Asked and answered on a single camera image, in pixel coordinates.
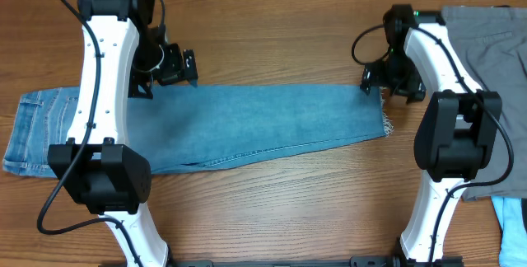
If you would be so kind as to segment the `blue denim jeans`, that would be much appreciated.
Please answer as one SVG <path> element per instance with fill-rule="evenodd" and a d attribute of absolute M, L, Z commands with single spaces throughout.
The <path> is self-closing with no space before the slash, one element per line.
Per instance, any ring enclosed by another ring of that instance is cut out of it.
<path fill-rule="evenodd" d="M 129 146 L 155 174 L 231 169 L 392 132 L 380 90 L 349 85 L 167 86 L 128 100 Z"/>

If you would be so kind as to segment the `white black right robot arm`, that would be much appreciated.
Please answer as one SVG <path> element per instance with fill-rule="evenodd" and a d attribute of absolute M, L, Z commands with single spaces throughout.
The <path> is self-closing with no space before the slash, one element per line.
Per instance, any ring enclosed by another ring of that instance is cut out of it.
<path fill-rule="evenodd" d="M 379 25 L 389 48 L 365 63 L 360 88 L 389 89 L 409 103 L 430 99 L 414 139 L 413 153 L 422 171 L 412 216 L 393 255 L 354 256 L 352 266 L 461 266 L 446 257 L 443 243 L 459 198 L 478 186 L 480 170 L 491 160 L 501 126 L 502 101 L 475 82 L 457 57 L 445 20 L 438 11 L 394 5 Z"/>

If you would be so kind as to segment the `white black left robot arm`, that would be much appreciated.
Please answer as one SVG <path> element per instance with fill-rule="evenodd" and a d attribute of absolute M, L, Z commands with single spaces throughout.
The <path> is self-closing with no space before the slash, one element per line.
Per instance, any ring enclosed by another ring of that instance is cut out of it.
<path fill-rule="evenodd" d="M 127 266 L 172 266 L 168 244 L 147 206 L 152 173 L 148 160 L 128 143 L 127 104 L 152 98 L 152 86 L 195 84 L 194 52 L 170 43 L 166 26 L 152 25 L 163 0 L 77 0 L 84 59 L 77 108 L 62 144 L 47 162 L 58 188 L 106 224 Z"/>

